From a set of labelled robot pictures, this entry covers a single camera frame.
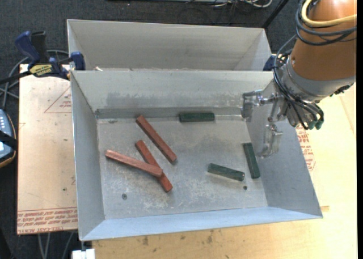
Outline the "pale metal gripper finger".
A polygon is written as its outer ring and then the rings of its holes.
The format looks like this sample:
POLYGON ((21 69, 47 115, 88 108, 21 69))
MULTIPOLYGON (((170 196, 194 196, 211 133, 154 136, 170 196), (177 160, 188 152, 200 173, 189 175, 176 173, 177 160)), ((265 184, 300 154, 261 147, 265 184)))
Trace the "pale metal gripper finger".
POLYGON ((283 132, 274 123, 264 124, 259 133, 258 156, 267 158, 279 151, 283 132))
POLYGON ((246 122, 250 122, 254 108, 259 105, 258 92, 246 92, 242 95, 243 104, 240 108, 241 116, 246 122))

